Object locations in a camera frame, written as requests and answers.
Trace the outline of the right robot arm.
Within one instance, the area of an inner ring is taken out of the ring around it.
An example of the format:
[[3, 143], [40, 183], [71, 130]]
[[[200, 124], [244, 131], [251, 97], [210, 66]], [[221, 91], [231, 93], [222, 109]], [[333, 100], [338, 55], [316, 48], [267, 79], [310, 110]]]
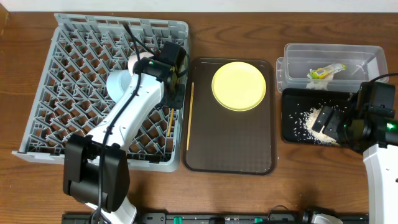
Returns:
[[395, 86], [363, 82], [341, 113], [324, 106], [312, 130], [363, 155], [370, 223], [397, 223], [397, 120]]

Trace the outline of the white pink bowl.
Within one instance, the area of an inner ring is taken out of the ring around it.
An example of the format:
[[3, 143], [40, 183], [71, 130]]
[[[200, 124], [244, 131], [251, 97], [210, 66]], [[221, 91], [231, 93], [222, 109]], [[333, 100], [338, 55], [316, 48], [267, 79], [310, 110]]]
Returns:
[[[143, 59], [144, 57], [150, 58], [153, 57], [154, 55], [152, 53], [149, 52], [141, 52], [139, 54], [140, 59]], [[127, 68], [129, 70], [130, 76], [133, 76], [134, 72], [133, 72], [133, 68], [135, 66], [135, 64], [138, 61], [138, 56], [137, 55], [132, 55], [129, 57], [128, 59], [128, 63], [127, 63]]]

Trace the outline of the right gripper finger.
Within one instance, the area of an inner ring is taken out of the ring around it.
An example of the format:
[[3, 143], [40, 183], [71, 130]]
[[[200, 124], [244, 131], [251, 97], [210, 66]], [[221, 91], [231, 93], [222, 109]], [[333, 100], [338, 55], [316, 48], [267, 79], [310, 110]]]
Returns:
[[326, 121], [322, 133], [336, 142], [339, 141], [339, 125], [341, 123], [341, 115], [339, 113], [333, 113]]
[[315, 122], [314, 122], [314, 124], [312, 126], [312, 130], [315, 131], [316, 133], [320, 133], [321, 130], [330, 121], [330, 119], [332, 117], [332, 114], [333, 114], [333, 108], [331, 108], [329, 106], [324, 106], [320, 110], [320, 112], [319, 112], [319, 114], [318, 114], [318, 116], [317, 116], [317, 118], [316, 118], [316, 120], [315, 120]]

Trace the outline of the light blue saucer plate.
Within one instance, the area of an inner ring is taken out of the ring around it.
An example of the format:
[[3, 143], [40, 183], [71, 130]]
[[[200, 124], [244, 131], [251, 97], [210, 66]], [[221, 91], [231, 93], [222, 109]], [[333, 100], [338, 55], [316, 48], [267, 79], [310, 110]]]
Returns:
[[108, 95], [114, 102], [118, 102], [131, 82], [128, 70], [115, 70], [109, 73], [106, 81]]

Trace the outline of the white paper scrap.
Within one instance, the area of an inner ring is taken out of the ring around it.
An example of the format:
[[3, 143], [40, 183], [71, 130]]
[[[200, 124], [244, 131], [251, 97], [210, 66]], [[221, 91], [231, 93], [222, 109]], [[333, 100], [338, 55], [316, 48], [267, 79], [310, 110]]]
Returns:
[[329, 80], [313, 79], [306, 85], [306, 89], [327, 90], [328, 84], [329, 84]]

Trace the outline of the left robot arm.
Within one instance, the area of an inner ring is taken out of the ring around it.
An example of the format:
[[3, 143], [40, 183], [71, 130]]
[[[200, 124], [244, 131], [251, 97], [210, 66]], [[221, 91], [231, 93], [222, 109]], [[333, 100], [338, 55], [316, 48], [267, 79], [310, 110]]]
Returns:
[[67, 141], [63, 192], [93, 208], [88, 223], [134, 222], [136, 208], [127, 198], [127, 153], [153, 108], [182, 108], [185, 86], [179, 78], [187, 56], [172, 42], [159, 55], [138, 56], [131, 82], [109, 114], [86, 136], [72, 134]]

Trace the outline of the green snack wrapper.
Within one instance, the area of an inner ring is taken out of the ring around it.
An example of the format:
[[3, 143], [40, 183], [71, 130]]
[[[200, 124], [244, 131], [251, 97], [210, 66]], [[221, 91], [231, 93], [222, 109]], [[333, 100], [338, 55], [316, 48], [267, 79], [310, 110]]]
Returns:
[[311, 79], [325, 79], [330, 75], [334, 75], [340, 71], [346, 70], [346, 65], [342, 63], [333, 63], [328, 66], [318, 68], [316, 70], [310, 69], [310, 72], [307, 74], [307, 77]]

